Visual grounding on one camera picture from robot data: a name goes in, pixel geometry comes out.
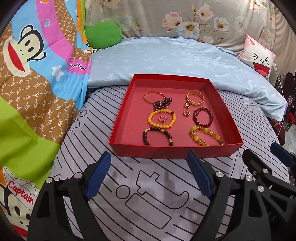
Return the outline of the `wide gold cuff bangle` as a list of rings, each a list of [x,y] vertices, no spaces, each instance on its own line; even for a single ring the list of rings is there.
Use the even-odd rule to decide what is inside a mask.
[[[186,102],[192,106],[202,106],[205,102],[205,97],[200,92],[190,91],[186,94]]]

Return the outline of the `thin gold bangle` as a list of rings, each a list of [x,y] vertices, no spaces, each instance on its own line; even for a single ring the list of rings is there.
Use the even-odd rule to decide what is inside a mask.
[[[143,99],[145,102],[153,104],[156,101],[164,101],[165,95],[157,91],[149,91],[144,94]]]

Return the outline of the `grey striped bed sheet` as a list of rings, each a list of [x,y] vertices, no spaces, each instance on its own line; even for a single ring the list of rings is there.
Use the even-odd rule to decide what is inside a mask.
[[[68,179],[103,152],[111,152],[108,140],[125,93],[125,86],[111,86],[90,95],[61,145],[52,177]],[[260,107],[239,94],[221,91],[220,95],[243,145],[233,155],[210,158],[207,163],[229,177],[244,178],[249,172],[242,154],[251,149],[274,176],[288,181],[287,167],[270,152],[278,139]],[[113,155],[109,172],[89,205],[110,240],[189,240],[209,199],[201,194],[185,160]]]

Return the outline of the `pink cat face cushion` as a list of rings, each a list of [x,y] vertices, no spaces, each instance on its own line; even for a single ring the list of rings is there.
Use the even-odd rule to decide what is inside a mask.
[[[250,35],[245,35],[245,42],[238,59],[269,80],[276,55]]]

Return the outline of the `red shallow tray box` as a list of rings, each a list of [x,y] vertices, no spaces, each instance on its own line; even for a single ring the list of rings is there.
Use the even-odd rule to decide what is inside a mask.
[[[157,131],[148,132],[149,145],[143,142],[143,132],[150,127],[148,117],[154,110],[153,105],[143,99],[149,91],[161,92],[172,98],[168,109],[176,114],[176,122],[167,131],[172,136],[173,146],[169,146],[168,137]],[[193,117],[184,116],[183,111],[186,94],[190,91],[204,95],[203,107],[213,114],[213,122],[208,129],[223,139],[223,145],[205,132],[196,131],[195,134],[206,143],[205,147],[201,147],[189,135],[190,128],[194,126]],[[243,140],[222,97],[210,80],[178,75],[135,74],[117,114],[109,144],[118,156],[184,159],[189,150],[194,150],[200,158],[230,156],[242,146]]]

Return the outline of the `grey floral fabric headboard cover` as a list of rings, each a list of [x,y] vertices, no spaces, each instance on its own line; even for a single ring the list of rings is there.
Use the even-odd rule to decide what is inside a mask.
[[[295,73],[295,33],[280,1],[85,1],[85,25],[112,22],[128,37],[184,37],[240,53],[250,35],[276,55],[270,75]]]

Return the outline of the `colourful monkey cartoon quilt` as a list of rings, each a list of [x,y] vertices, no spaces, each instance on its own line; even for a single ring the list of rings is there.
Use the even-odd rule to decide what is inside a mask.
[[[1,211],[22,240],[86,97],[84,4],[1,1]]]

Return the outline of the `light blue blanket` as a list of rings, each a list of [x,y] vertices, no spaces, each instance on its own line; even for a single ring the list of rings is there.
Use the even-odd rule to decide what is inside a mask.
[[[206,78],[218,90],[249,97],[277,121],[287,108],[284,97],[231,51],[183,37],[125,38],[93,53],[88,87],[129,85],[134,74]]]

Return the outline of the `green plush pillow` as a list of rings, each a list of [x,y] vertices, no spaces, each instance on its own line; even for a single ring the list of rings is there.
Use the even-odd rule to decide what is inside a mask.
[[[114,46],[122,40],[121,28],[110,21],[85,27],[85,35],[90,47],[97,49]]]

